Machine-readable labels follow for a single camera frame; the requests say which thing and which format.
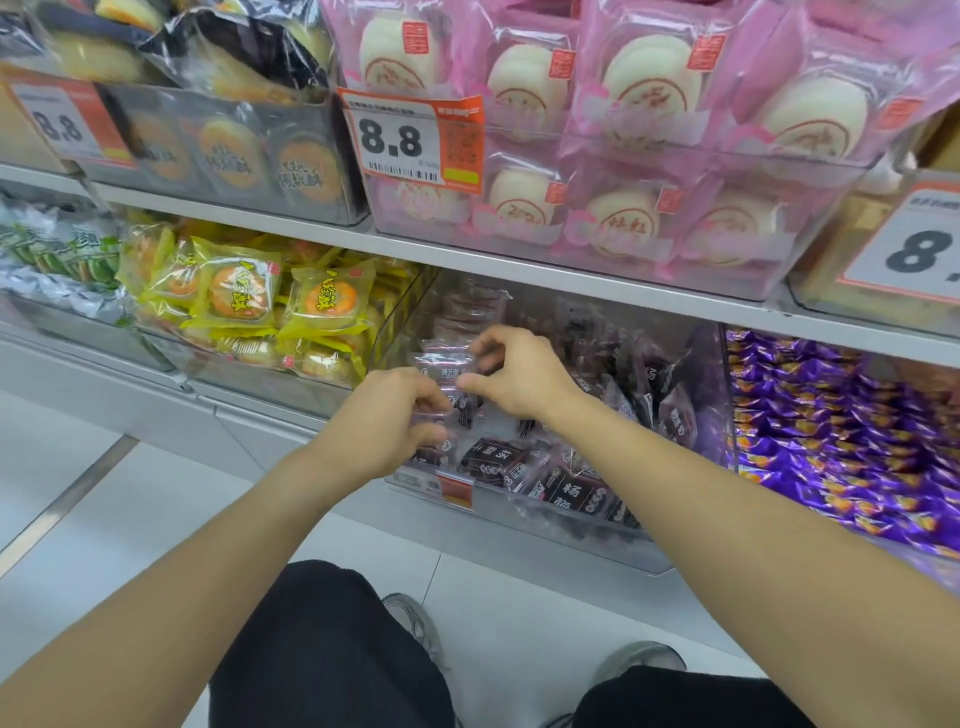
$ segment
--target small price sign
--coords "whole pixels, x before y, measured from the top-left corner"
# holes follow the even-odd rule
[[[960,303],[960,184],[917,182],[839,280]]]
[[[340,89],[364,172],[479,194],[484,111],[479,96],[431,101]]]
[[[61,157],[134,167],[93,84],[14,69],[10,90]]]

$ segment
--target pink plastic packaging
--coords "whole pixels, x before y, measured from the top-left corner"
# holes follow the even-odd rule
[[[444,0],[322,0],[349,88],[453,98]],[[456,0],[447,0],[451,5]]]
[[[367,175],[367,194],[381,230],[421,240],[461,234],[472,213],[472,195],[431,184]]]
[[[706,213],[719,185],[703,178],[684,187],[656,170],[587,159],[570,186],[564,261],[576,265],[600,257],[663,265],[673,257],[677,238]]]
[[[482,248],[515,242],[549,247],[564,231],[569,178],[549,162],[507,149],[492,151],[484,170],[484,196],[472,197],[472,230]]]
[[[960,42],[954,0],[806,0],[809,17],[883,43],[899,56],[937,52]]]
[[[572,131],[632,151],[658,141],[710,147],[714,112],[783,13],[773,0],[585,3]]]
[[[460,96],[483,96],[488,125],[514,140],[560,133],[573,97],[579,22],[504,4],[462,3],[451,84]]]
[[[817,26],[797,6],[736,91],[732,115],[738,126],[724,146],[861,167],[825,168],[821,179],[803,180],[820,187],[845,184],[906,126],[956,100],[957,71],[955,51],[898,58],[882,43]]]
[[[663,277],[684,288],[763,300],[803,252],[798,235],[809,219],[803,200],[726,182],[678,241]]]

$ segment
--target white metal shelf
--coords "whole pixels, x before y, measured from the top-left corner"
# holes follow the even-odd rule
[[[0,164],[0,181],[30,184],[67,195],[89,196],[84,184],[76,177],[20,167],[16,164]]]
[[[785,285],[778,287],[774,295],[765,303],[740,301],[384,235],[376,231],[372,220],[354,228],[338,228],[236,207],[139,192],[97,182],[93,183],[93,188],[104,202],[186,215],[211,222],[343,246],[367,253],[391,255],[441,268],[670,311],[735,326],[760,328],[785,335],[816,339],[827,344],[854,347],[866,352],[905,356],[932,364],[960,367],[960,341],[909,329],[887,327],[808,311],[796,305]]]

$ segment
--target sneaker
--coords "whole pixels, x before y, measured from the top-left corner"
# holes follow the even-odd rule
[[[548,720],[540,728],[569,728],[571,725],[573,725],[573,713],[567,713],[565,716]]]
[[[663,667],[686,672],[686,663],[673,647],[655,642],[628,644],[604,660],[593,673],[593,685],[619,677],[631,667]]]
[[[384,596],[383,606],[390,612],[391,617],[414,636],[414,639],[430,655],[433,664],[440,670],[444,670],[444,648],[440,644],[440,635],[433,624],[433,619],[422,605],[411,596],[395,594]]]

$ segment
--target forearm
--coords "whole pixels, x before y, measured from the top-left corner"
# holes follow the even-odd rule
[[[253,609],[333,505],[310,482],[316,476],[303,451],[293,453],[57,637],[0,686],[0,725],[179,728]]]
[[[938,724],[947,707],[940,700],[953,694],[946,681],[960,673],[943,640],[960,629],[954,597],[841,526],[592,398],[558,407],[547,424],[623,497],[713,616],[815,722],[907,726],[921,716]]]

